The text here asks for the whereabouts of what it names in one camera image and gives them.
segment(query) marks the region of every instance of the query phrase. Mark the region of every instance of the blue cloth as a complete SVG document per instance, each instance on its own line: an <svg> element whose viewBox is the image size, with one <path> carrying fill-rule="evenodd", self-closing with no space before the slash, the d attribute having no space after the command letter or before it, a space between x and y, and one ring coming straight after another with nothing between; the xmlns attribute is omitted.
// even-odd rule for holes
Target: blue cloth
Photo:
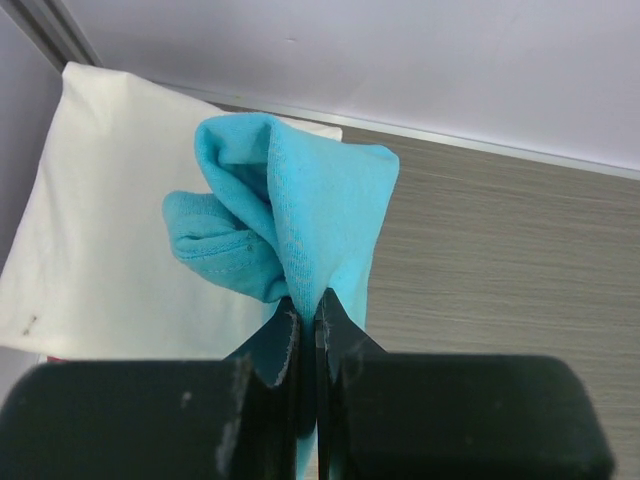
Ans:
<svg viewBox="0 0 640 480"><path fill-rule="evenodd" d="M364 328L373 250L398 157L262 113L205 120L195 153L213 194L165 199L174 255L210 282L263 302L290 295L307 325L331 287Z"/></svg>

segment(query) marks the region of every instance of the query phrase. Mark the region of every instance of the wood grain surface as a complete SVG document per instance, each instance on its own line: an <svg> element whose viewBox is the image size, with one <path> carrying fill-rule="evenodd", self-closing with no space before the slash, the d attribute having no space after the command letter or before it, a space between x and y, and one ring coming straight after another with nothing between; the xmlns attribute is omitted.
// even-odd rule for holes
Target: wood grain surface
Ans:
<svg viewBox="0 0 640 480"><path fill-rule="evenodd" d="M369 334L391 351L564 359L616 478L640 479L640 182L349 128L344 141L401 159Z"/></svg>

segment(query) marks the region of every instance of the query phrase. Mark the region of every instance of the white cloth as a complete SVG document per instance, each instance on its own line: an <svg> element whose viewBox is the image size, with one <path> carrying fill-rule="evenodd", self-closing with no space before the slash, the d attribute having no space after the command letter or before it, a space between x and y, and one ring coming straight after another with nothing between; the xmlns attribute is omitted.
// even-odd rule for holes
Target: white cloth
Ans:
<svg viewBox="0 0 640 480"><path fill-rule="evenodd" d="M174 259L161 211L173 190L209 191L193 136L225 112L123 72L69 64L63 80L0 278L0 344L68 359L227 355L271 309Z"/></svg>

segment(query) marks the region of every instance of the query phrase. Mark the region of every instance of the stain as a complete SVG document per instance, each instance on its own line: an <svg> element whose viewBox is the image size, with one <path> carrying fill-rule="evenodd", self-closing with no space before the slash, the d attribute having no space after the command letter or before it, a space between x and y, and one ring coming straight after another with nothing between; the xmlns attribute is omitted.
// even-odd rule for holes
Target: stain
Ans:
<svg viewBox="0 0 640 480"><path fill-rule="evenodd" d="M27 336L31 333L31 327L33 327L33 325L38 321L38 316L37 315L31 315L31 318L29 319L29 323L27 324L27 326L25 327L25 329L22 331L22 335L23 336Z"/></svg>
<svg viewBox="0 0 640 480"><path fill-rule="evenodd" d="M191 392L184 392L180 400L180 408L186 408L192 398L193 394Z"/></svg>

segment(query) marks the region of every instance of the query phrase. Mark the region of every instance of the turquoise towel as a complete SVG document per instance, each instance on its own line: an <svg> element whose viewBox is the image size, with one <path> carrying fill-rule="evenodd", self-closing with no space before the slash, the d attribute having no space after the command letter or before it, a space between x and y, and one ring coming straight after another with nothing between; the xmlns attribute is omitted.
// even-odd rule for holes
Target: turquoise towel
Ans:
<svg viewBox="0 0 640 480"><path fill-rule="evenodd" d="M174 255L216 285L310 323L325 289L364 327L373 250L398 157L248 113L204 121L196 158L213 194L174 192L164 217Z"/></svg>

